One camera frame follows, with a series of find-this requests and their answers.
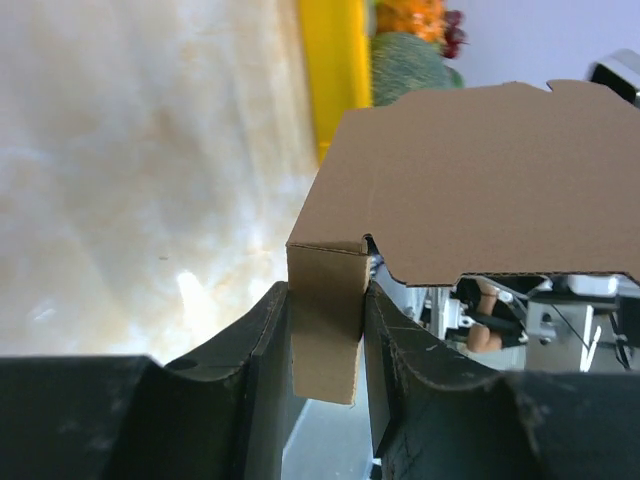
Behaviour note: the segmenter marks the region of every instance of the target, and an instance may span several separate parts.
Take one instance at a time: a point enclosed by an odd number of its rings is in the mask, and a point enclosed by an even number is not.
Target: yellow bin
[[[298,0],[322,160],[345,110],[371,106],[368,0]]]

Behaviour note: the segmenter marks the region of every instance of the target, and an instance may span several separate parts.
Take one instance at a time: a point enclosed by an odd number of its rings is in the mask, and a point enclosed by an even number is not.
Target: cardboard box
[[[419,91],[345,114],[287,243],[294,384],[353,402],[372,236],[407,285],[640,278],[640,113],[561,80]]]

